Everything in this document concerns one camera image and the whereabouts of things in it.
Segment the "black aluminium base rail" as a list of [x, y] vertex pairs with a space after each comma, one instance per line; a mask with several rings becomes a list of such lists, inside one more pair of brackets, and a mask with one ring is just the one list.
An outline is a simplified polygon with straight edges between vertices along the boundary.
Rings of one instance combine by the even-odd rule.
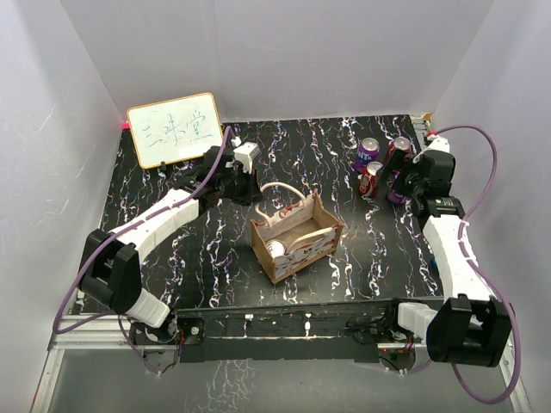
[[470, 398], [452, 368], [382, 331], [383, 303], [179, 312], [170, 342], [114, 315], [70, 315], [34, 412], [527, 412]]

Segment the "small framed whiteboard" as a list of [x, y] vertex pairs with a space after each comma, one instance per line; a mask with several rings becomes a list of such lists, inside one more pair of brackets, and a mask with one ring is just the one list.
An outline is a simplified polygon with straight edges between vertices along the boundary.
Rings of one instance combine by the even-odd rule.
[[223, 140], [209, 92], [129, 108], [127, 123], [144, 170], [201, 157]]

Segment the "red Coca-Cola can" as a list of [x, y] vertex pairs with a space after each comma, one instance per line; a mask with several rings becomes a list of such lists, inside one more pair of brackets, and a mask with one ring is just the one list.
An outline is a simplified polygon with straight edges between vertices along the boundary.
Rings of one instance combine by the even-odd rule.
[[383, 158], [383, 163], [387, 163], [396, 150], [409, 153], [411, 151], [411, 141], [402, 136], [398, 136], [393, 139], [387, 147], [387, 152]]
[[378, 192], [377, 172], [383, 167], [383, 164], [377, 161], [366, 165], [359, 181], [359, 194], [362, 197], [373, 198]]

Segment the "red soda can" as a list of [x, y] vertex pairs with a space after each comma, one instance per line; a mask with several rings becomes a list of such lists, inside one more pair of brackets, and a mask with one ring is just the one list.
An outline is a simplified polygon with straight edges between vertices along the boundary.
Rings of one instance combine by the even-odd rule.
[[266, 243], [266, 249], [272, 257], [283, 256], [286, 252], [284, 243], [277, 239], [270, 239]]

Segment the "blue lidded jar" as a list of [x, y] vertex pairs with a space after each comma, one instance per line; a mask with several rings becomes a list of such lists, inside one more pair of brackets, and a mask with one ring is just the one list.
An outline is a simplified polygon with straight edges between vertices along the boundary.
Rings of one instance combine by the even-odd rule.
[[435, 259], [434, 256], [432, 256], [432, 257], [430, 258], [430, 267], [431, 267], [432, 270], [435, 271], [436, 273], [439, 272], [438, 266], [437, 266], [437, 264], [436, 264], [436, 259]]

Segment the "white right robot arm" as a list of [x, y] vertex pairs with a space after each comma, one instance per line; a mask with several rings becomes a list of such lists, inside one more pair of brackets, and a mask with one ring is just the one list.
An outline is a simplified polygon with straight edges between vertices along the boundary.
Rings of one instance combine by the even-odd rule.
[[387, 308], [383, 328], [396, 342], [409, 335], [425, 342], [432, 361], [495, 367], [511, 320], [505, 304], [475, 272], [467, 238], [458, 234], [465, 212], [450, 194], [454, 172], [455, 158], [446, 151], [427, 150], [415, 157], [396, 149], [377, 174], [378, 182], [394, 174], [392, 191], [411, 202], [435, 258], [444, 299], [439, 310], [399, 299]]

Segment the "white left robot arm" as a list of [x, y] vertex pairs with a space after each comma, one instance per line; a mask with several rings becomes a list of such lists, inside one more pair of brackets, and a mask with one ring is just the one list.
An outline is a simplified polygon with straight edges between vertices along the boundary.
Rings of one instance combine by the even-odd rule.
[[167, 237], [198, 219], [220, 200], [250, 206], [262, 200], [253, 165], [260, 153], [255, 143], [235, 149], [208, 150], [203, 161], [183, 176], [154, 206], [130, 222], [89, 234], [78, 282], [80, 292], [147, 326], [157, 342], [176, 337], [177, 321], [170, 307], [146, 291], [141, 264]]

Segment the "patterned canvas tote bag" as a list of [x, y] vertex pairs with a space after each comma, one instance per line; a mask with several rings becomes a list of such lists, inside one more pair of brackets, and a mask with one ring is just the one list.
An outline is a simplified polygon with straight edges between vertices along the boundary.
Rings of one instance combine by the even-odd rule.
[[[285, 206], [269, 216], [255, 205], [261, 217], [251, 221], [251, 247], [270, 281], [275, 285], [334, 253], [339, 245], [344, 224], [327, 211], [318, 191], [308, 195], [282, 182], [269, 182], [260, 190], [286, 188], [300, 197], [293, 205]], [[270, 239], [284, 243], [283, 256], [272, 257], [266, 249]]]

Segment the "purple Fanta can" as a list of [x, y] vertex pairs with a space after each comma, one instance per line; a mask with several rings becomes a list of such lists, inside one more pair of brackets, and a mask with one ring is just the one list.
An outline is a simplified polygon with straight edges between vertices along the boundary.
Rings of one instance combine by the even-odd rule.
[[395, 206], [402, 205], [406, 202], [406, 196], [404, 195], [404, 178], [399, 171], [393, 173], [392, 185], [388, 189], [387, 199]]
[[374, 138], [365, 138], [360, 141], [357, 147], [356, 159], [353, 168], [362, 173], [365, 167], [376, 160], [380, 151], [379, 142]]

